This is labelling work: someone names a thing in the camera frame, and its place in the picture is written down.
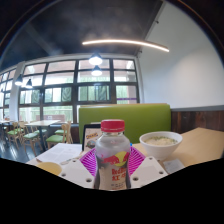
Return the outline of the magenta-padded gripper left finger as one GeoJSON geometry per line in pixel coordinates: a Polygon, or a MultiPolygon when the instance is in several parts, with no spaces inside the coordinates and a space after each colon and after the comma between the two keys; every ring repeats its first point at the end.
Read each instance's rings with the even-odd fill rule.
{"type": "Polygon", "coordinates": [[[84,188],[93,188],[97,174],[95,150],[92,149],[80,158],[72,158],[62,166],[60,177],[84,188]]]}

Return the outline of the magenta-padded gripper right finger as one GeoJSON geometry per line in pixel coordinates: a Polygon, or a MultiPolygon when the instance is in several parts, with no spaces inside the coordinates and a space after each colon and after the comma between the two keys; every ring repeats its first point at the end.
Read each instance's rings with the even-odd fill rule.
{"type": "Polygon", "coordinates": [[[133,146],[130,147],[127,168],[132,189],[143,187],[167,176],[167,172],[153,156],[146,157],[133,146]]]}

